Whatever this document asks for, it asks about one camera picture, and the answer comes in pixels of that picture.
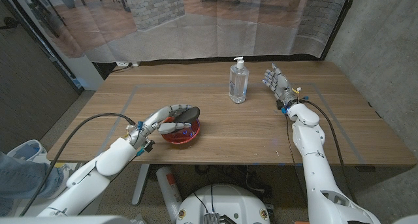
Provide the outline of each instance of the electrical outlet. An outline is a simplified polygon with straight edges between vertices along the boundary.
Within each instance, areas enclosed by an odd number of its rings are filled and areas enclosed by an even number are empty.
[[[118,67],[127,67],[127,66],[129,65],[129,63],[124,62],[124,61],[117,61],[117,62],[116,62],[116,65],[117,65]]]

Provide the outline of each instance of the bottle label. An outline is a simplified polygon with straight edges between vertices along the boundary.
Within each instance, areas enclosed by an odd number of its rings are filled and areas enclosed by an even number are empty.
[[[232,80],[229,80],[229,93],[231,93],[231,95],[234,95],[234,88],[235,88],[235,84],[233,83]]]

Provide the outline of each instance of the wooden floor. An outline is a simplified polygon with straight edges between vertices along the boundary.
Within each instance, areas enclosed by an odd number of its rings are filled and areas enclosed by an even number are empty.
[[[301,0],[296,10],[288,11],[290,0],[219,0],[201,2],[184,0],[185,12],[204,16],[242,20],[259,24],[297,28],[307,0]],[[78,57],[112,40],[122,38],[137,30],[132,14],[121,3],[112,0],[85,0],[84,6],[76,0],[75,8],[56,6],[67,26],[59,28],[59,38],[54,42],[69,57]]]
[[[186,13],[297,28],[307,2],[300,0],[296,10],[288,11],[290,0],[239,0],[237,5],[233,1],[184,0],[184,8]]]
[[[112,0],[76,0],[75,8],[56,6],[64,17],[69,33],[83,51],[134,33],[137,27],[132,14]]]

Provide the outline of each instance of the screw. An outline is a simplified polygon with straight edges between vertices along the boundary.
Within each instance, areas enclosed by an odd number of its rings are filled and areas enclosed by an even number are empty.
[[[260,210],[260,216],[263,219],[266,219],[268,217],[267,211],[266,210]]]
[[[183,217],[185,217],[185,210],[180,210],[180,211],[178,212],[178,217],[179,217],[180,219],[183,219]]]

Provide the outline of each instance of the white robotic arm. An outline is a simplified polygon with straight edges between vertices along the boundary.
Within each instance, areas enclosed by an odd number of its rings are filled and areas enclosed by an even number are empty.
[[[319,126],[319,116],[299,103],[292,87],[279,68],[265,73],[263,80],[277,100],[283,104],[282,112],[291,120],[293,142],[303,160],[308,215],[311,224],[378,224],[377,217],[355,204],[336,185],[327,157],[323,150],[325,134]]]
[[[123,138],[118,138],[107,151],[79,168],[67,181],[69,189],[38,216],[78,215],[107,188],[110,183],[108,176],[116,175],[136,155],[152,149],[154,142],[147,139],[148,135],[156,129],[162,134],[167,134],[177,129],[191,127],[190,123],[161,123],[169,116],[178,116],[190,108],[191,106],[186,104],[166,106],[151,114],[144,122],[140,121],[136,126],[128,126],[127,134]]]

